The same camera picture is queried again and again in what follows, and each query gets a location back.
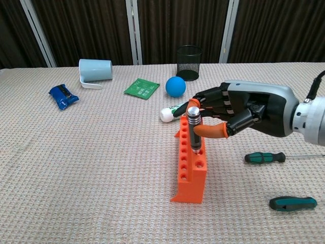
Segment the blue package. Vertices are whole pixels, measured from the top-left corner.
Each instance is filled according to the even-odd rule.
[[[49,94],[52,95],[52,97],[56,100],[56,103],[61,110],[66,109],[75,101],[79,100],[77,96],[71,94],[71,92],[66,88],[65,84],[53,87]]]

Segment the white wall strip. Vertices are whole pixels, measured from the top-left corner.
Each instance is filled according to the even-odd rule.
[[[222,45],[220,50],[219,63],[227,63],[230,45],[236,22],[239,0],[230,0],[228,5],[227,18],[224,25]]]
[[[35,10],[30,0],[20,0],[20,3],[25,11],[26,17],[29,21],[30,27],[35,35],[37,43],[41,49],[43,57],[48,67],[56,67],[56,62],[54,60],[51,49],[43,33],[43,29],[37,18]]]
[[[138,64],[142,65],[142,50],[141,50],[140,25],[139,25],[139,14],[138,14],[138,0],[133,0],[132,6],[133,6],[134,24],[135,24],[135,30],[136,30]]]
[[[127,13],[127,21],[128,21],[128,31],[130,34],[132,59],[133,59],[133,64],[137,65],[138,56],[137,56],[136,33],[133,24],[132,0],[125,0],[125,4],[126,4],[126,13]]]

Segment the blue ball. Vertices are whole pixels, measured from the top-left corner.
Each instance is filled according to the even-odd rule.
[[[184,94],[186,90],[185,81],[178,76],[171,77],[166,83],[166,91],[169,96],[178,98]]]

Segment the black mesh pen holder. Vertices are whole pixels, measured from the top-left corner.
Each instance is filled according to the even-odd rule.
[[[198,46],[185,45],[177,49],[177,74],[185,81],[198,79],[202,49]]]

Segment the overturned cup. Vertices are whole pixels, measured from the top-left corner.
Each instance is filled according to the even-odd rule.
[[[110,60],[80,59],[79,74],[81,85],[84,88],[102,89],[101,85],[88,82],[111,80],[113,78],[112,62]]]

